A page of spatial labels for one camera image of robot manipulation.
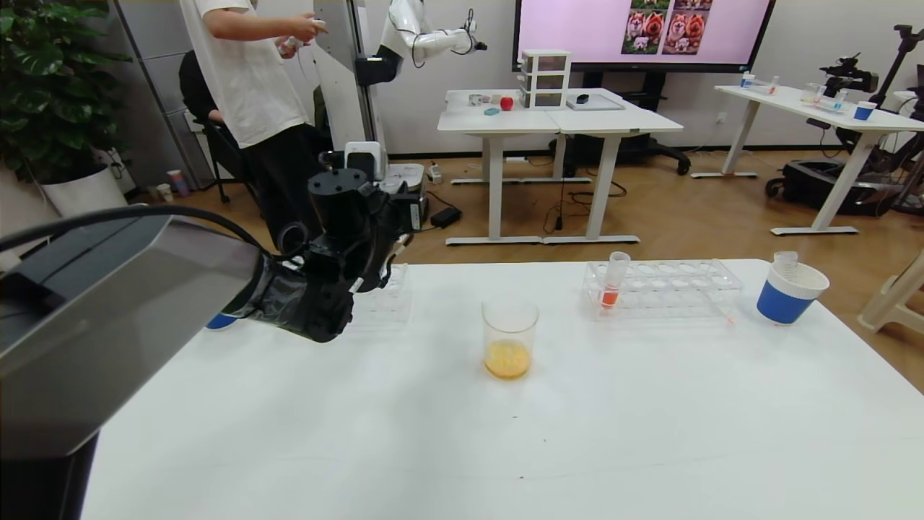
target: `paper cup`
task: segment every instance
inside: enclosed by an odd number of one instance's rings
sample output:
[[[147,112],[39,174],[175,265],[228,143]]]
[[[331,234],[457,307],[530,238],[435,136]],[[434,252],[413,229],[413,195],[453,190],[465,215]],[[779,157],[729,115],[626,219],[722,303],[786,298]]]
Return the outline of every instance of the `paper cup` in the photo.
[[[854,113],[854,119],[859,119],[860,121],[868,121],[869,116],[872,116],[872,111],[875,109],[875,103],[870,103],[869,101],[858,103],[857,112]]]
[[[788,281],[771,266],[757,300],[757,310],[776,323],[791,325],[830,285],[831,282],[818,269],[805,264],[798,265],[795,282]]]

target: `test tube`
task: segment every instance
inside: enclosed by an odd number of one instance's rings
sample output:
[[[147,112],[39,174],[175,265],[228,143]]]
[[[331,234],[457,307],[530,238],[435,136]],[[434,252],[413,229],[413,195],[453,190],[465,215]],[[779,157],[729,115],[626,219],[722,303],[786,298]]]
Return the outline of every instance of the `test tube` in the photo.
[[[773,254],[773,269],[780,273],[786,281],[796,283],[799,270],[799,253],[795,251],[780,251]]]
[[[847,91],[842,90],[837,93],[837,97],[834,98],[834,111],[839,111],[841,108],[844,108],[844,101],[847,99]]]
[[[621,251],[610,254],[610,263],[606,266],[606,277],[603,279],[603,298],[602,305],[604,309],[612,309],[619,299],[619,288],[626,279],[626,272],[629,270],[629,263],[632,258]]]

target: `television screen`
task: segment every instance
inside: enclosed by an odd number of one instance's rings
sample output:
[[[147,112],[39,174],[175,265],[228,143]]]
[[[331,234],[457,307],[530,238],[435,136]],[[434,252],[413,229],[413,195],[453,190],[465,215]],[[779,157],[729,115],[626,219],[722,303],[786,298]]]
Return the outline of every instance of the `television screen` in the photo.
[[[754,62],[774,0],[517,0],[524,49],[570,51],[575,69],[732,72]]]

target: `glass beaker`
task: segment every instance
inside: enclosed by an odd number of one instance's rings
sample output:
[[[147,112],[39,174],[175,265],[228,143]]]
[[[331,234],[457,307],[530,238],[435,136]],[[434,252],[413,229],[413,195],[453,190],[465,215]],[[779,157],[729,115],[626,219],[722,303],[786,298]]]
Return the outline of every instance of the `glass beaker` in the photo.
[[[500,379],[517,379],[529,371],[536,340],[539,307],[513,297],[481,303],[484,320],[484,366]]]
[[[802,90],[802,96],[799,98],[799,101],[801,101],[803,105],[815,105],[821,99],[819,90],[823,86],[824,85],[819,85],[818,83],[809,83],[806,85],[806,88]]]

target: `wooden floor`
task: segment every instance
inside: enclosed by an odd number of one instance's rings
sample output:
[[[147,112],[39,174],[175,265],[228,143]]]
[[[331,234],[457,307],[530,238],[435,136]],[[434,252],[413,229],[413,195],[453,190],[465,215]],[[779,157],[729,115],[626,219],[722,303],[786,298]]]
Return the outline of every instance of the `wooden floor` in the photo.
[[[693,170],[717,171],[724,152],[693,154]],[[449,179],[478,177],[479,159],[445,159],[439,165],[446,181],[432,190],[457,205],[463,218],[448,229],[418,235],[402,255],[411,264],[456,264],[488,262],[558,262],[603,260],[615,250],[634,259],[679,258],[763,258],[776,251],[798,251],[805,262],[831,279],[831,289],[821,301],[869,343],[918,390],[924,392],[924,336],[897,325],[872,334],[857,323],[857,314],[893,274],[900,273],[924,249],[924,218],[891,212],[883,218],[838,217],[838,225],[855,226],[859,235],[774,237],[770,228],[808,226],[816,211],[768,200],[767,180],[793,158],[817,153],[757,153],[741,159],[742,171],[756,171],[758,180],[693,180],[675,174],[676,162],[652,159],[642,167],[619,167],[615,179],[628,189],[625,198],[610,199],[603,234],[634,234],[639,244],[592,245],[476,245],[446,247],[449,237],[487,234],[488,191],[484,186],[452,186]],[[508,163],[511,177],[549,176],[550,159],[536,157],[533,163]],[[418,161],[428,164],[429,161]],[[591,185],[566,185],[568,192],[590,191]],[[558,202],[560,185],[510,185],[504,187],[503,233],[544,236],[543,221]],[[194,205],[230,217],[270,244],[259,212],[239,185],[228,189],[230,204],[221,204],[215,188],[197,192],[181,204]],[[436,209],[443,205],[436,203]],[[583,234],[587,211],[577,204],[565,204],[565,228],[556,234]],[[549,226],[554,224],[554,213]],[[924,308],[924,293],[913,302]]]

